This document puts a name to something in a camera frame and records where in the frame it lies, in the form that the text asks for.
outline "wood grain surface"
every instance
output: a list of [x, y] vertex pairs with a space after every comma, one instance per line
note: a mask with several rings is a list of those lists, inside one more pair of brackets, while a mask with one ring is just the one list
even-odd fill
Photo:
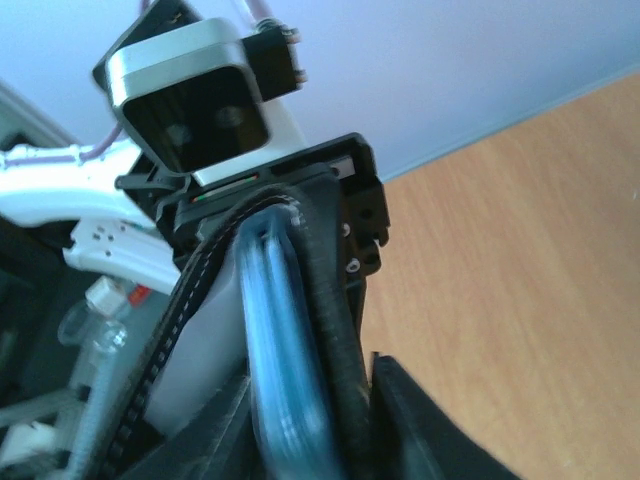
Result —
[[640, 76], [386, 191], [365, 352], [524, 478], [640, 479]]

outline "wall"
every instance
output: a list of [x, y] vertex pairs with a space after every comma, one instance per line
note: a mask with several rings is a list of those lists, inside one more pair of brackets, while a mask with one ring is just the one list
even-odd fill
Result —
[[[0, 78], [82, 142], [109, 130], [90, 69], [135, 0], [4, 0]], [[230, 1], [194, 0], [239, 22]], [[272, 0], [309, 82], [312, 142], [360, 131], [389, 178], [638, 68], [637, 0]]]

